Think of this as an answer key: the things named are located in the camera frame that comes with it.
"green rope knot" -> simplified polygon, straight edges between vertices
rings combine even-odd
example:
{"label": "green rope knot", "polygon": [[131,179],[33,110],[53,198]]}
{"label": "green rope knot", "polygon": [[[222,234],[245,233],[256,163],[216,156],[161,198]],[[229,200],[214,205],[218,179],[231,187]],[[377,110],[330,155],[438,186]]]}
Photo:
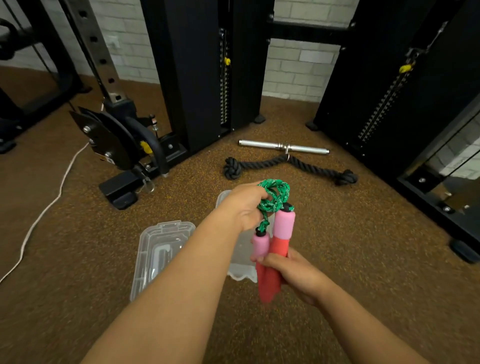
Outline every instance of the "green rope knot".
{"label": "green rope knot", "polygon": [[260,223],[258,231],[264,232],[267,226],[270,225],[267,212],[274,213],[283,208],[283,203],[287,202],[288,197],[290,196],[290,186],[288,183],[283,182],[282,180],[272,179],[261,181],[258,185],[263,187],[272,197],[271,200],[265,199],[260,201],[258,204],[258,209],[264,216],[264,220]]}

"person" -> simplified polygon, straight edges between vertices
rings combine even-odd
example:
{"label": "person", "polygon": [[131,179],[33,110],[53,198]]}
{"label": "person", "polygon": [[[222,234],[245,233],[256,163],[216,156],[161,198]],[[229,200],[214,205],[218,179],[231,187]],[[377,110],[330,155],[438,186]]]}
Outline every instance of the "person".
{"label": "person", "polygon": [[[262,219],[257,206],[268,194],[257,184],[232,190],[107,328],[83,364],[202,361],[237,237]],[[277,269],[300,299],[322,312],[354,364],[427,362],[296,250],[258,262]]]}

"person's left hand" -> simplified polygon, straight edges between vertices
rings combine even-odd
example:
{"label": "person's left hand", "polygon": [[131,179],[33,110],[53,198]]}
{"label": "person's left hand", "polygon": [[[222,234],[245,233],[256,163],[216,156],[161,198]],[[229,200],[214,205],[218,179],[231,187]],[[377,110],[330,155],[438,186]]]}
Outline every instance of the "person's left hand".
{"label": "person's left hand", "polygon": [[263,187],[258,186],[260,182],[235,187],[218,207],[225,213],[233,213],[239,219],[242,231],[255,228],[263,219],[257,206],[260,200],[268,198],[269,195]]}

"person's right arm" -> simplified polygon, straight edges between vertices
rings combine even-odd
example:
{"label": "person's right arm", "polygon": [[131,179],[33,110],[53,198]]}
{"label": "person's right arm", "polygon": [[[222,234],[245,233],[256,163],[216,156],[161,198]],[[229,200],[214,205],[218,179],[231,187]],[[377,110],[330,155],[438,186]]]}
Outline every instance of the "person's right arm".
{"label": "person's right arm", "polygon": [[320,309],[352,363],[427,363],[296,250],[257,261],[278,270],[303,301]]}

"electrical outlet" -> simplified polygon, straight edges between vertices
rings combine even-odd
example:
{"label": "electrical outlet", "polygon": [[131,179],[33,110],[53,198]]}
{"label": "electrical outlet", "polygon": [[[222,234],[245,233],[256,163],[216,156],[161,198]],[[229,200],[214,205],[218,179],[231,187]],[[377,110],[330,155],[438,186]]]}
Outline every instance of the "electrical outlet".
{"label": "electrical outlet", "polygon": [[105,43],[107,44],[107,48],[119,49],[120,42],[117,36],[105,36]]}

